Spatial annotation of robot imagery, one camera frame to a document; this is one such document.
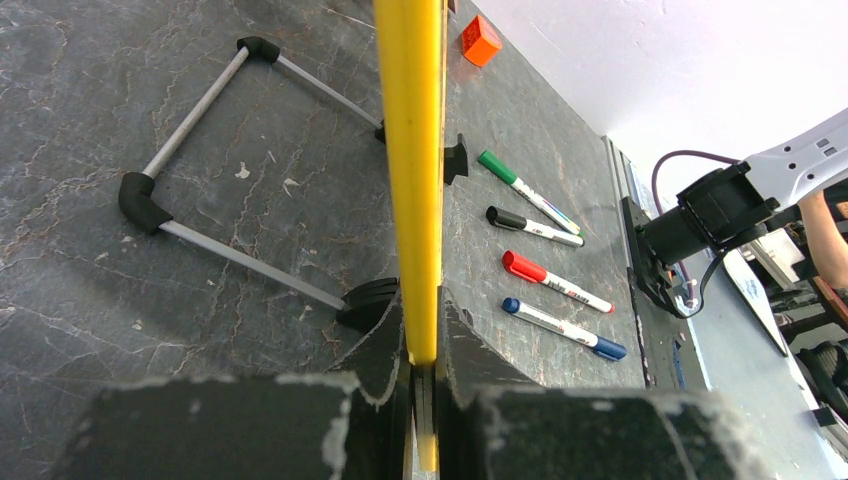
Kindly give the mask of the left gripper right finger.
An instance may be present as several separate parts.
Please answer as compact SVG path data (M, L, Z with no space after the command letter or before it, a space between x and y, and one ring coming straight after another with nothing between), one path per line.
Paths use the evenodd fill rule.
M767 479L749 429L706 392L547 388L439 293L435 423L445 479Z

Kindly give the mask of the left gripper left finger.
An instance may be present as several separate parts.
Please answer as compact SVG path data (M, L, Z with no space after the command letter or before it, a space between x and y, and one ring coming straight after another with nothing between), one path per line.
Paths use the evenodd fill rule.
M54 479L402 479L406 351L397 292L319 373L155 378L101 391Z

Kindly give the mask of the yellow-framed whiteboard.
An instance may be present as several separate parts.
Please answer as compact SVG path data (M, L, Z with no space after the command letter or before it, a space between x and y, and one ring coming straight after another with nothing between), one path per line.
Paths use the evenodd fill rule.
M434 373L441 312L447 4L374 4L419 465L438 469Z

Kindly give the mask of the person's forearm in background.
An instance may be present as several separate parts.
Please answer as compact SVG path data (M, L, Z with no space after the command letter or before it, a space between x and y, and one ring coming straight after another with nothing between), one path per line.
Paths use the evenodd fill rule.
M823 191L798 202L807 244L819 276L834 290L847 288L847 243L830 213Z

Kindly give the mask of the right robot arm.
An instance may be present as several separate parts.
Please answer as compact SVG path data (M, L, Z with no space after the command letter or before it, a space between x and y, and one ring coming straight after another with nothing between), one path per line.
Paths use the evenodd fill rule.
M733 249L755 238L758 225L802 198L847 178L847 111L763 152L737 161L695 150L670 152L668 160L700 157L725 163L677 194L677 206L633 228L650 261L672 265L710 249Z

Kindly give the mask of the blue whiteboard marker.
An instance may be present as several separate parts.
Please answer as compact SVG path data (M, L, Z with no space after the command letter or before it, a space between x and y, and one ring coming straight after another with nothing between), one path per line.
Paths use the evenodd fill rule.
M506 297L501 303L501 309L511 316L517 317L543 329L558 334L573 342L582 344L594 354L610 361L621 361L628 350L625 346L595 335L581 327L530 306L517 298Z

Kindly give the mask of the red whiteboard marker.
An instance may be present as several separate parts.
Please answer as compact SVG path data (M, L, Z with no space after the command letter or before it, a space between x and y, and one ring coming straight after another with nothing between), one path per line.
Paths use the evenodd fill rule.
M507 272L531 283L542 284L552 290L572 298L602 313L612 313L615 307L564 278L549 272L542 266L528 260L512 250L504 252L502 265Z

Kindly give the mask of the black whiteboard marker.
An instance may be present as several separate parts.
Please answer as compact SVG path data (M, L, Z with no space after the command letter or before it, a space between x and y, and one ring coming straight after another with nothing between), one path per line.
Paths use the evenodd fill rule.
M511 231L523 231L576 248L580 248L585 245L584 240L578 235L529 220L502 208L489 206L485 212L485 216L492 226L498 228Z

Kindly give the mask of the green whiteboard marker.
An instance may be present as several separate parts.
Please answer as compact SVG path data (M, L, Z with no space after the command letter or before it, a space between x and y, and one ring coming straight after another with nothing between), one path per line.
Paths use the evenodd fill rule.
M577 235L578 237L583 236L581 228L574 221L563 214L543 196L535 192L492 152L484 150L478 156L477 161L566 232Z

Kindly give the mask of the black whiteboard clip foot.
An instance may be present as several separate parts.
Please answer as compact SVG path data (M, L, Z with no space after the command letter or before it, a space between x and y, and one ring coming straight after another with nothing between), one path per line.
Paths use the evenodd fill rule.
M452 185L458 176L469 175L467 144L462 133L457 134L454 146L444 148L443 161L443 180L446 185Z

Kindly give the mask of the orange semicircle block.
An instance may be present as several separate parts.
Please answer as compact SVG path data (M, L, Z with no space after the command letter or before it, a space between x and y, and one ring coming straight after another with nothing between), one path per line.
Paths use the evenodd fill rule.
M460 35L463 56L473 65L484 67L502 49L502 41L492 25L476 15Z

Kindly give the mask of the grey whiteboard support frame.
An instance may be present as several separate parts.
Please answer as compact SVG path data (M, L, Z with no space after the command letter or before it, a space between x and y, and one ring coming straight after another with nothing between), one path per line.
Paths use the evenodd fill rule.
M235 42L195 103L143 166L125 173L118 207L165 234L341 312L352 259L345 236L385 232L380 113L299 66L258 35Z

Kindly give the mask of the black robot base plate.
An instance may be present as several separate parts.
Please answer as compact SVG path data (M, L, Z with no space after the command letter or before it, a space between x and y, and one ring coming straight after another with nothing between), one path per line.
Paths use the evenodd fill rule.
M630 266L627 269L645 384L650 389L707 390L690 323L674 311L674 280L653 260L640 235L648 215L620 201Z

